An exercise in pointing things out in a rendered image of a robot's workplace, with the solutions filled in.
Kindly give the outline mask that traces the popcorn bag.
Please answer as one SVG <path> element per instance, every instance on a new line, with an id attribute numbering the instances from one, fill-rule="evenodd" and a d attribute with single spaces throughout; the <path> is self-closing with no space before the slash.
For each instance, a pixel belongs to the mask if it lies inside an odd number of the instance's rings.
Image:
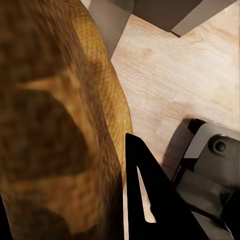
<path id="1" fill-rule="evenodd" d="M 125 240 L 131 113 L 81 0 L 0 0 L 0 196 L 12 240 Z"/>

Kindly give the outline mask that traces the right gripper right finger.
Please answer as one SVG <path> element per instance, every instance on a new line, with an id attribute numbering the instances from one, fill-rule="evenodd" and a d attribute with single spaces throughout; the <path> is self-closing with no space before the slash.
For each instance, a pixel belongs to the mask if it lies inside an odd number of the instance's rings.
<path id="1" fill-rule="evenodd" d="M 125 135 L 129 240 L 210 240 L 145 142 Z M 145 220 L 137 167 L 155 223 Z"/>

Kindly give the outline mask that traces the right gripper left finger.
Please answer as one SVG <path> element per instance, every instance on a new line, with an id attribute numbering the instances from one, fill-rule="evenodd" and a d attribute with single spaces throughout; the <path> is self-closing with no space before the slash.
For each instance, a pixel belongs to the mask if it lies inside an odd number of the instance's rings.
<path id="1" fill-rule="evenodd" d="M 13 240 L 6 210 L 0 196 L 0 240 Z"/>

